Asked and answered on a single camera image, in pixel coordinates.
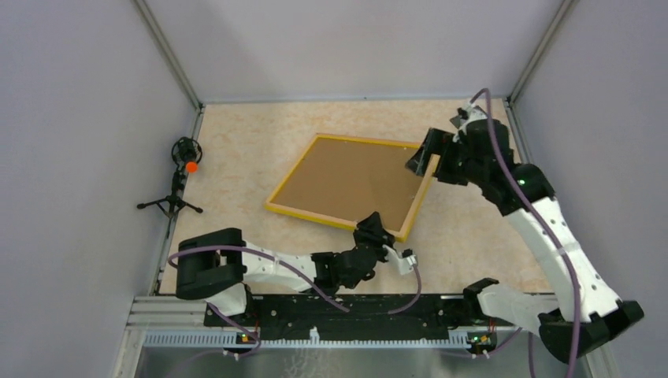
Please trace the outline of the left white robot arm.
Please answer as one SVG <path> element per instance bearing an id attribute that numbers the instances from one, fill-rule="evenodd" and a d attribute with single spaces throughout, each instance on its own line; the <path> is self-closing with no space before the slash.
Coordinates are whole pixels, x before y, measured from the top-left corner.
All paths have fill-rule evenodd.
<path id="1" fill-rule="evenodd" d="M 338 310 L 333 296 L 342 287 L 353 289 L 375 276 L 379 263 L 400 265 L 394 237 L 377 212 L 359 222 L 354 246 L 341 252 L 292 255 L 261 248 L 246 241 L 239 228 L 225 228 L 184 240 L 168 258 L 176 269 L 176 297 L 203 300 L 234 325 L 251 319 L 250 283 L 315 293 Z"/>

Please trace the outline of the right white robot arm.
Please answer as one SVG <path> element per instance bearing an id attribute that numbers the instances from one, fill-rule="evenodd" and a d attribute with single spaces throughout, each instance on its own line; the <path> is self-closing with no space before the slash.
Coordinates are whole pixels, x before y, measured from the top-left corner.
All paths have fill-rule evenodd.
<path id="1" fill-rule="evenodd" d="M 570 363 L 644 318 L 604 281 L 566 223 L 555 190 L 536 165 L 518 163 L 508 128 L 474 120 L 456 132 L 430 128 L 406 167 L 442 183 L 474 184 L 521 236 L 553 290 L 529 295 L 493 279 L 469 285 L 462 315 L 471 324 L 494 317 L 537 335 L 557 360 Z"/>

